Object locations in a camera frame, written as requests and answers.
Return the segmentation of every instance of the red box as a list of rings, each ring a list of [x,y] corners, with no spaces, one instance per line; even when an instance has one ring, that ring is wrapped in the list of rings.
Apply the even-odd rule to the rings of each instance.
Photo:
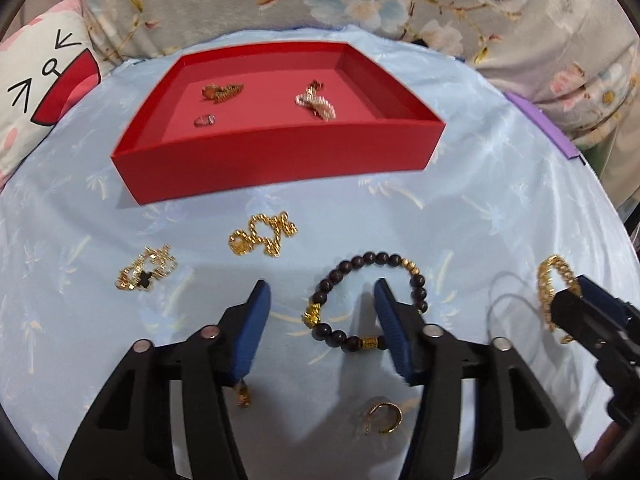
[[[322,121],[295,97],[313,80]],[[202,87],[244,84],[213,104]],[[211,113],[213,126],[196,127]],[[422,170],[444,123],[345,43],[257,43],[182,56],[130,122],[111,159],[140,203],[308,178]]]

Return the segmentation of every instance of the gold chain bracelet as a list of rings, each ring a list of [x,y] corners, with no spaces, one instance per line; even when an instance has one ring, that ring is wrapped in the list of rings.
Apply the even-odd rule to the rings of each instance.
[[[255,227],[257,222],[262,222],[270,227],[273,230],[273,238],[259,236]],[[290,238],[298,232],[296,225],[289,222],[289,216],[285,211],[276,216],[254,215],[249,218],[247,227],[248,232],[238,229],[231,233],[228,240],[229,248],[238,256],[250,253],[258,245],[264,245],[264,254],[278,257],[280,256],[282,235]]]
[[[576,280],[574,272],[566,260],[558,254],[552,254],[538,267],[538,299],[542,306],[542,316],[549,332],[553,332],[557,326],[551,319],[551,302],[554,300],[556,291],[551,282],[551,269],[555,269],[564,281],[567,288],[576,296],[582,296],[580,283]],[[570,343],[574,338],[565,335],[560,341],[563,345]]]

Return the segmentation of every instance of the silver ring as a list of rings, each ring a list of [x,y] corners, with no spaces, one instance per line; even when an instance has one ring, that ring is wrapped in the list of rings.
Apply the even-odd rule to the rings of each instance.
[[[194,126],[213,126],[216,124],[215,116],[211,114],[204,114],[193,121]]]

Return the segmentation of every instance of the light blue cloth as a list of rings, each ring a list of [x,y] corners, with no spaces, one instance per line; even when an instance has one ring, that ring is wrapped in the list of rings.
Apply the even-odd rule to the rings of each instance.
[[[394,74],[447,123],[429,165],[137,206],[110,154],[178,55],[117,70],[0,195],[0,398],[37,459],[57,473],[88,406],[135,340],[183,340],[244,302],[263,278],[273,307],[247,379],[253,404],[241,411],[228,397],[250,478],[396,478],[420,390],[395,374],[388,352],[345,355],[313,340],[300,321],[314,285],[367,250],[417,262],[429,291],[425,320],[462,339],[512,339],[580,452],[590,450],[608,424],[609,390],[583,348],[560,346],[561,334],[544,330],[536,291],[538,264],[559,253],[577,274],[640,304],[635,254],[590,168],[563,158],[473,70],[423,47],[350,27],[242,32],[188,52],[271,40],[347,41]],[[281,257],[231,253],[227,237],[251,214],[281,210],[299,229],[283,240]],[[116,289],[118,271],[145,245],[163,244],[179,262],[170,277],[149,292]],[[374,266],[335,288],[323,319],[377,335],[371,292],[381,276],[410,302],[407,273]],[[461,472],[473,419],[471,389],[464,390]],[[379,397],[401,405],[404,423],[393,434],[365,436],[363,415]],[[184,472],[179,446],[176,455]]]

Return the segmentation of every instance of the pillow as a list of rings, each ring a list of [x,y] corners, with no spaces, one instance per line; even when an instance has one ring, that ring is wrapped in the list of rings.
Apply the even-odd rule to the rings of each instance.
[[[0,43],[0,187],[102,80],[80,0],[64,0]]]

